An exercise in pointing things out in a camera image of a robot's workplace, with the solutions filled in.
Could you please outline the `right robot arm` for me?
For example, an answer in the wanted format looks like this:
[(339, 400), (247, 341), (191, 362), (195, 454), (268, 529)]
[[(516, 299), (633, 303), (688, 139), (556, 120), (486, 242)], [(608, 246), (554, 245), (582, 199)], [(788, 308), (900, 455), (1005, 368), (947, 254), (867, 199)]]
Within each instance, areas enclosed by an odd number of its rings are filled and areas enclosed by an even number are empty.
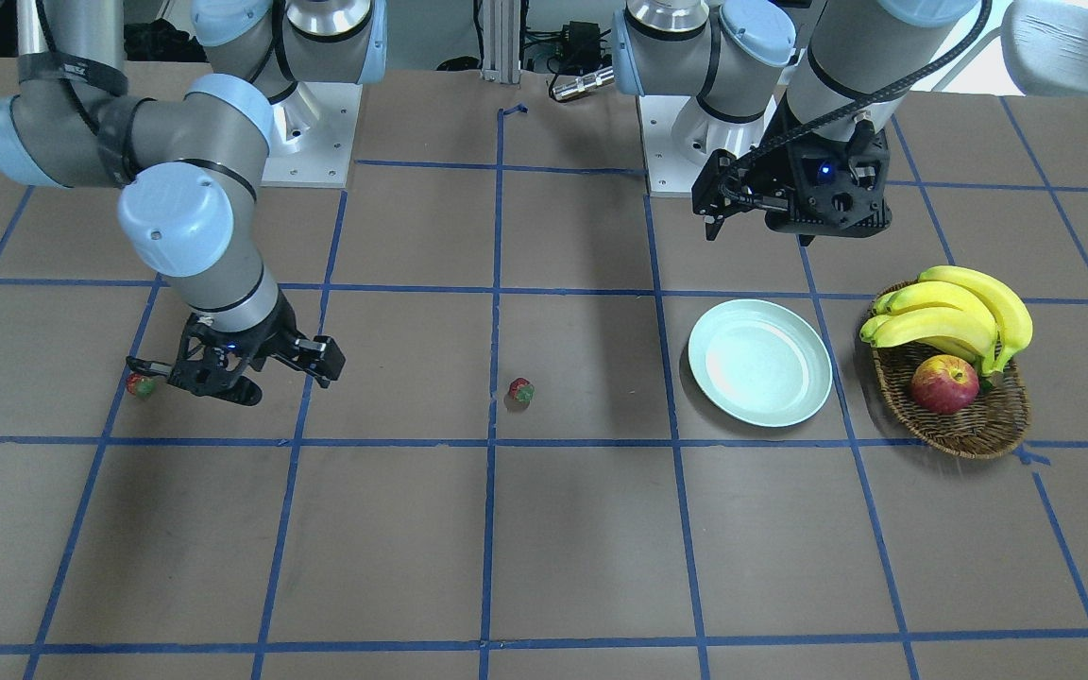
[(290, 141), (286, 103), (310, 82), (366, 85), (387, 66), (383, 1), (195, 1), (211, 72), (177, 102), (133, 96), (120, 1), (18, 1), (18, 92), (0, 98), (0, 172), (39, 188), (118, 188), (118, 224), (189, 306), (176, 360), (127, 357), (133, 390), (161, 379), (251, 406), (267, 360), (320, 387), (345, 357), (308, 337), (254, 244), (267, 161)]

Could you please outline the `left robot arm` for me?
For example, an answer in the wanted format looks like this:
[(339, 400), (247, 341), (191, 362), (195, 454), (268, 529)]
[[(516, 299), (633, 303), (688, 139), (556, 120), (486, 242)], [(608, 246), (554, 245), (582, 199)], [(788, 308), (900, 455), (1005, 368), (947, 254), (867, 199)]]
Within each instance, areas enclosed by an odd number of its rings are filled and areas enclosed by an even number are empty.
[(912, 86), (979, 38), (989, 1), (827, 1), (807, 44), (772, 1), (626, 1), (610, 55), (618, 89), (687, 96), (700, 124), (691, 210), (706, 238), (764, 212), (774, 232), (868, 238), (893, 222), (889, 121)]

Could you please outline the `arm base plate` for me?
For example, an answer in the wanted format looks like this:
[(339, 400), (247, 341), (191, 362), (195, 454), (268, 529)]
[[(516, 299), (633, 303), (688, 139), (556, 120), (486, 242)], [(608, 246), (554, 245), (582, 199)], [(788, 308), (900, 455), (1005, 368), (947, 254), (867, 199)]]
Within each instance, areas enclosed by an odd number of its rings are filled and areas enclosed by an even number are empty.
[(301, 82), (273, 106), (264, 188), (345, 189), (363, 92), (358, 83)]
[(690, 198), (710, 152), (726, 150), (741, 158), (761, 143), (776, 99), (768, 100), (761, 118), (744, 124), (710, 116), (692, 96), (640, 96), (636, 108), (650, 194)]

